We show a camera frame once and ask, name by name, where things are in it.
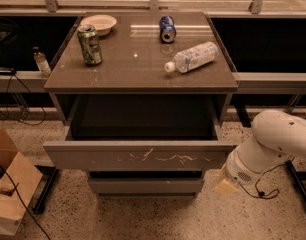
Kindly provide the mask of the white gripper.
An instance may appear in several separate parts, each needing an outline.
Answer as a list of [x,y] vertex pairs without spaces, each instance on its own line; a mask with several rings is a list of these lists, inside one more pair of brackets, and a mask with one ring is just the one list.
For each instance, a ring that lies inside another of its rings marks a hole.
[[221,195],[233,194],[238,191],[234,182],[241,185],[251,185],[261,178],[261,175],[248,169],[239,157],[239,149],[235,148],[227,157],[217,176],[213,190]]

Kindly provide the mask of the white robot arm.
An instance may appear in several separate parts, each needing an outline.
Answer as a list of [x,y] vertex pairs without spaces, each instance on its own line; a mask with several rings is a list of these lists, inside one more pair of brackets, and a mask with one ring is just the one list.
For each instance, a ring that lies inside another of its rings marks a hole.
[[256,183],[267,171],[292,157],[306,158],[306,120],[278,110],[257,114],[250,137],[227,157],[214,185],[218,194]]

